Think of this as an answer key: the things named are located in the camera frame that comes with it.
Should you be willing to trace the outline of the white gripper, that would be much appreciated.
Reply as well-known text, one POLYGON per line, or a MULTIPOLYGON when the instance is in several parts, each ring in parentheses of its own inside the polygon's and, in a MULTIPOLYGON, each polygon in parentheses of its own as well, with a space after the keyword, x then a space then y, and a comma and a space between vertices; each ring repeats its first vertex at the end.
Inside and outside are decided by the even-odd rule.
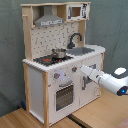
POLYGON ((102 82, 103 72, 101 70, 93 69, 85 65, 81 66, 80 70, 95 83, 100 84, 102 82))

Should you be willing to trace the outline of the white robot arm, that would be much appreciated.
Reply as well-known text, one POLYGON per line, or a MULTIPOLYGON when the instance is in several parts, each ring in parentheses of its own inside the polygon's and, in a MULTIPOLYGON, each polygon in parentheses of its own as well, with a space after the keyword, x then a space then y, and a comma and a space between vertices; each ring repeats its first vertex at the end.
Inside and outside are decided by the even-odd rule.
POLYGON ((81 66, 80 70, 109 92, 118 96, 128 95, 128 70, 126 68, 119 67, 112 74, 85 65, 81 66))

